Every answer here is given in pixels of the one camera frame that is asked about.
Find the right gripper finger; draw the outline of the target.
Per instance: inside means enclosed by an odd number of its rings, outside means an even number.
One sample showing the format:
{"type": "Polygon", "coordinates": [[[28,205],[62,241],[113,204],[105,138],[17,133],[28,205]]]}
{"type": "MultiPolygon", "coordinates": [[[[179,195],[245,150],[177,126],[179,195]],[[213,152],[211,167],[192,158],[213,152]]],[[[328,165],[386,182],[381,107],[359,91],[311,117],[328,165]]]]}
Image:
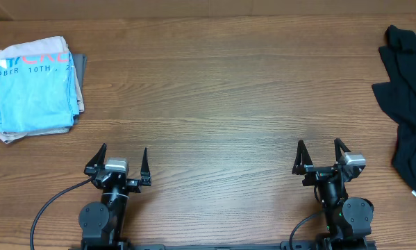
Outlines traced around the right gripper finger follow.
{"type": "Polygon", "coordinates": [[[346,163],[345,156],[346,153],[351,153],[351,150],[344,144],[340,138],[334,139],[335,147],[335,162],[336,163],[346,163]]]}
{"type": "Polygon", "coordinates": [[[298,141],[297,154],[292,168],[293,174],[306,174],[314,167],[303,140],[298,141]]]}

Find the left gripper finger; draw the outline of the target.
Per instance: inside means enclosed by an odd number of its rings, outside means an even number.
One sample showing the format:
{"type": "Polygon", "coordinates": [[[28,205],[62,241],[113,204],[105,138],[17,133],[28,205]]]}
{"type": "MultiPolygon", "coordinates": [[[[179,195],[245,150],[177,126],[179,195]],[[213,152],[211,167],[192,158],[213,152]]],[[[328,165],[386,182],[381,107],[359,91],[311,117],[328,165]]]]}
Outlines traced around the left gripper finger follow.
{"type": "Polygon", "coordinates": [[[106,158],[106,150],[107,144],[103,143],[98,152],[92,157],[85,167],[103,167],[104,160],[106,158]]]}
{"type": "Polygon", "coordinates": [[[151,172],[149,169],[149,163],[148,163],[148,157],[147,157],[147,148],[145,148],[143,152],[140,176],[141,176],[142,181],[151,180],[151,172]]]}

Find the black t-shirt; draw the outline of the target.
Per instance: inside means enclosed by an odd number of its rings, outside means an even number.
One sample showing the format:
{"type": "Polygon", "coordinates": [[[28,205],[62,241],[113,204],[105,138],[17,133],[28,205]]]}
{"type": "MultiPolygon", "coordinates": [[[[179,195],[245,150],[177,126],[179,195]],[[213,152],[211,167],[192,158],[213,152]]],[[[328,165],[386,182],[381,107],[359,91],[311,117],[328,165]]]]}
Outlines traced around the black t-shirt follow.
{"type": "Polygon", "coordinates": [[[390,80],[372,85],[381,110],[398,124],[392,166],[416,193],[416,34],[394,25],[378,48],[390,80]]]}

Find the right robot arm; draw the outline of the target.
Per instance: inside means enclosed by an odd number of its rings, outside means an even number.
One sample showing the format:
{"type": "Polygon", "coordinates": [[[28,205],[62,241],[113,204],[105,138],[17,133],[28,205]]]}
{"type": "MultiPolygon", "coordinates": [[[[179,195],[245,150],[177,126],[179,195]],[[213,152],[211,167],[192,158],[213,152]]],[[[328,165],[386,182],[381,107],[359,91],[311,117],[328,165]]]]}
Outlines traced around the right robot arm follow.
{"type": "Polygon", "coordinates": [[[288,246],[295,249],[294,234],[306,222],[323,215],[327,232],[320,233],[308,243],[310,249],[375,249],[366,237],[372,233],[374,205],[368,199],[349,197],[345,183],[359,177],[366,167],[366,159],[352,152],[341,139],[334,140],[335,162],[331,166],[316,167],[303,140],[298,141],[292,168],[294,175],[304,177],[302,185],[314,187],[316,201],[322,209],[300,221],[292,230],[288,246]]]}

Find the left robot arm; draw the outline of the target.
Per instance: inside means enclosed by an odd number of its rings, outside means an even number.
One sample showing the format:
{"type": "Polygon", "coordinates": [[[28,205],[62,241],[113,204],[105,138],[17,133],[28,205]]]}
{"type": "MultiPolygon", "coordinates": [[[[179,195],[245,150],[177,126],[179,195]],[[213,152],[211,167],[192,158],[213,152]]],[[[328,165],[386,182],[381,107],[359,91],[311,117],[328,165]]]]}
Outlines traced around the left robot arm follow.
{"type": "Polygon", "coordinates": [[[139,179],[128,177],[127,159],[106,158],[106,150],[103,144],[84,169],[102,194],[100,201],[85,205],[79,213],[81,248],[133,249],[130,240],[122,237],[122,230],[129,194],[140,193],[144,186],[151,185],[147,150],[143,152],[139,179]]]}

